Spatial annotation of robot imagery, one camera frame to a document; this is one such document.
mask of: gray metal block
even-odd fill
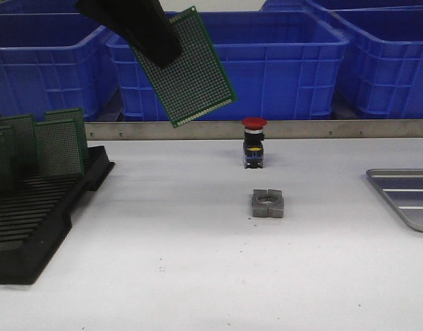
[[[254,217],[282,218],[284,199],[281,190],[254,190],[251,200]]]

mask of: metal rail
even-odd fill
[[[423,138],[423,119],[269,121],[267,139]],[[174,129],[170,122],[90,122],[88,140],[243,139],[240,121],[195,121]]]

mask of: black plastic tray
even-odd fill
[[[83,177],[44,179],[33,169],[0,198],[0,284],[37,280],[72,227],[72,206],[85,191],[97,190],[115,165],[103,146],[89,153]]]

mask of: stainless steel tray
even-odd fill
[[[423,232],[423,169],[372,169],[366,174],[406,224]]]

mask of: white table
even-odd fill
[[[107,141],[117,165],[0,330],[423,330],[423,233],[365,177],[423,168],[423,139]],[[283,219],[250,216],[284,191]]]

